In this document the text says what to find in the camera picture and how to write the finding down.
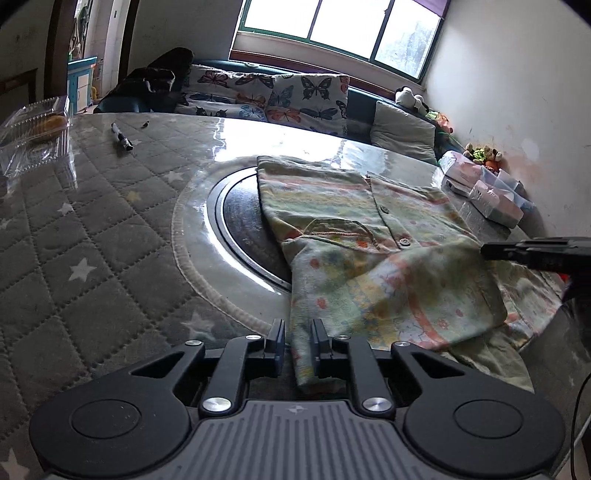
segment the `gray cushion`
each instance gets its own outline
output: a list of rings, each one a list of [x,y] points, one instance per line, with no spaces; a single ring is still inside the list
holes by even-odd
[[[370,136],[376,147],[437,165],[435,126],[395,106],[377,102]]]

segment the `ribbed gray plate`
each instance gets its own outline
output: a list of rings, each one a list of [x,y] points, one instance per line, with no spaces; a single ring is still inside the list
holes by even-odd
[[[406,448],[391,423],[359,417],[344,401],[250,400],[233,417],[203,421],[175,458],[137,478],[443,480],[454,477],[422,463]],[[52,475],[48,480],[57,477]]]

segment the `stuffed toy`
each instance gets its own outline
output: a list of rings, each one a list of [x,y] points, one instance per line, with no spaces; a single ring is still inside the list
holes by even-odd
[[[485,145],[482,148],[474,148],[474,145],[468,143],[463,154],[477,165],[483,165],[487,170],[490,170],[495,175],[499,173],[501,168],[500,162],[503,159],[503,154],[496,148],[491,148]]]
[[[425,103],[424,98],[421,95],[413,95],[413,91],[410,87],[402,87],[396,90],[396,104],[414,110],[420,115],[427,115],[429,107]]]
[[[453,133],[453,128],[449,122],[449,118],[444,113],[430,110],[426,117],[430,118],[431,120],[435,120],[441,127],[441,130],[443,130],[445,133],[450,135]]]

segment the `black marker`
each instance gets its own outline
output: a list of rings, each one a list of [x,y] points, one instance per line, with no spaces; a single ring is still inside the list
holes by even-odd
[[[121,130],[119,130],[119,127],[117,126],[117,124],[112,123],[111,124],[111,130],[113,131],[113,133],[115,135],[117,135],[117,138],[119,138],[119,143],[121,145],[123,145],[124,149],[126,149],[127,151],[131,151],[134,149],[134,145],[132,142],[129,141],[129,138],[127,138],[122,132]]]

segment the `white stuffed animal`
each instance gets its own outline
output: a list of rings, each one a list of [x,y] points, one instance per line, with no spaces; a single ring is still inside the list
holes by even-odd
[[[417,109],[417,112],[423,116],[427,115],[428,110],[427,110],[427,107],[425,106],[425,100],[423,99],[423,96],[422,95],[415,95],[414,99],[416,101],[414,106]]]
[[[416,109],[421,115],[427,115],[429,112],[423,97],[421,95],[413,95],[410,87],[404,87],[401,91],[396,92],[396,104],[410,110]]]
[[[402,91],[396,92],[396,103],[406,108],[414,108],[417,99],[413,96],[413,91],[409,87],[404,87]]]

